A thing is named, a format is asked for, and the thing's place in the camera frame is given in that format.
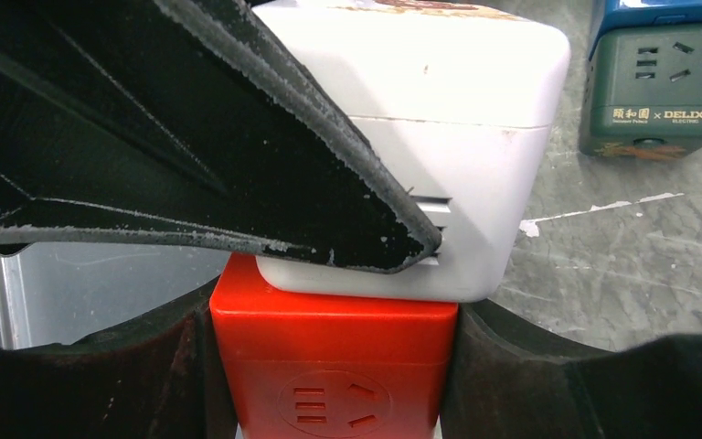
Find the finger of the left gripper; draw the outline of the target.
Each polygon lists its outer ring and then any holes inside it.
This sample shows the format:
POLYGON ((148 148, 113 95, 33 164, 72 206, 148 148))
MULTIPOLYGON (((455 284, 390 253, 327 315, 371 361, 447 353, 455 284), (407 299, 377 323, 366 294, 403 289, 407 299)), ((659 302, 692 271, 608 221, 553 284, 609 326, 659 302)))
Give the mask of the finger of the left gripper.
POLYGON ((0 252, 195 246, 372 273, 441 234, 245 1, 0 1, 0 252))

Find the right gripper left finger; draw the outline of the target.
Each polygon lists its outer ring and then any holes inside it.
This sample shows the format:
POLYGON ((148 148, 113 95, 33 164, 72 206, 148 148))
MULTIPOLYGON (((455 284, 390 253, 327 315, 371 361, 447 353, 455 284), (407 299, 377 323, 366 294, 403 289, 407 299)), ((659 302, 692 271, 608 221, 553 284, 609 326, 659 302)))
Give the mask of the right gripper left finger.
POLYGON ((0 438, 232 438, 208 282, 69 344, 0 348, 0 438))

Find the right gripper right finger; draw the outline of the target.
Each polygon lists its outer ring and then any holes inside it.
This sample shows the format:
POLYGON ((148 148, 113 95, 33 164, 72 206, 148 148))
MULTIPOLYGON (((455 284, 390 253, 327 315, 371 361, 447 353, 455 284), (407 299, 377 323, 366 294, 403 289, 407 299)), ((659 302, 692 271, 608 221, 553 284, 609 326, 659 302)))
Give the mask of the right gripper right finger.
POLYGON ((440 418, 446 438, 702 438, 702 335, 610 352, 463 304, 440 418))

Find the red cube adapter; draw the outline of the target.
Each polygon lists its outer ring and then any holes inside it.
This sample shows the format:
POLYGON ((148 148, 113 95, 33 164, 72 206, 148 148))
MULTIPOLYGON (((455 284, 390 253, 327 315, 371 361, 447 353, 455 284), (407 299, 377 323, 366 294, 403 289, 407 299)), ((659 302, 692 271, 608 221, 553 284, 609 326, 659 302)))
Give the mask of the red cube adapter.
POLYGON ((431 438, 458 307, 285 292, 232 255, 210 311, 246 438, 431 438))

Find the white cube adapter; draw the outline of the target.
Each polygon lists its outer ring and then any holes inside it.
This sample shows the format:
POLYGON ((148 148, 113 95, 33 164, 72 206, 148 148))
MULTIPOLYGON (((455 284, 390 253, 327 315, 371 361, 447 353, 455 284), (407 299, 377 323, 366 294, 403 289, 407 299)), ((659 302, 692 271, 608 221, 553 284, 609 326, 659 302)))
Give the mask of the white cube adapter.
POLYGON ((441 232, 373 274, 260 257, 285 291, 475 302, 503 278, 567 78, 559 29, 488 6, 270 1, 254 14, 313 74, 441 232))

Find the green cube adapter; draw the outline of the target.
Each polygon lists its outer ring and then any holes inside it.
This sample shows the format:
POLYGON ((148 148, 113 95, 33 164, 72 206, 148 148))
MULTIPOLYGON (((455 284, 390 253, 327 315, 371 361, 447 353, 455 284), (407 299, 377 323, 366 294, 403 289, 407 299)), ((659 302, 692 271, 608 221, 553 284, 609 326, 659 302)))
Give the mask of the green cube adapter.
POLYGON ((702 148, 702 23, 614 29, 586 73, 584 155, 673 160, 702 148))

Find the blue cube adapter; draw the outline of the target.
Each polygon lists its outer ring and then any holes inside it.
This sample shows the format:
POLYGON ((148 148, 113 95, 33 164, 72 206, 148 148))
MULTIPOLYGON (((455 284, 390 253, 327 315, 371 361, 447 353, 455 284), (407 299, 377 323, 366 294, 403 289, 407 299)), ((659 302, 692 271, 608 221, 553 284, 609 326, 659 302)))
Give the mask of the blue cube adapter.
POLYGON ((592 2, 587 59, 608 32, 627 27, 702 23, 702 0, 598 0, 592 2))

